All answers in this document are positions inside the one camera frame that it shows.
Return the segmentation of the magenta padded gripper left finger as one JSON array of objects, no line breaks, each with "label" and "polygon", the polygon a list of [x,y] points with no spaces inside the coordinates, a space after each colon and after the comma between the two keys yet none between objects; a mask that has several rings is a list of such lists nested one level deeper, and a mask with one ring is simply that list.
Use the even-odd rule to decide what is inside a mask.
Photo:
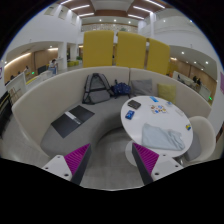
[{"label": "magenta padded gripper left finger", "polygon": [[42,169],[79,185],[82,181],[90,155],[91,144],[86,144],[66,156],[56,155]]}]

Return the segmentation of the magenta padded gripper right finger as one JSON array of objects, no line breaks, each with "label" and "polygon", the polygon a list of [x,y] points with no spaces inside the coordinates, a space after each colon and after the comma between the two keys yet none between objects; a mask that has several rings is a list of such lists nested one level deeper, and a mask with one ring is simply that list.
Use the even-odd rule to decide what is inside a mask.
[{"label": "magenta padded gripper right finger", "polygon": [[157,154],[137,143],[132,144],[132,155],[145,185],[182,169],[182,166],[167,154]]}]

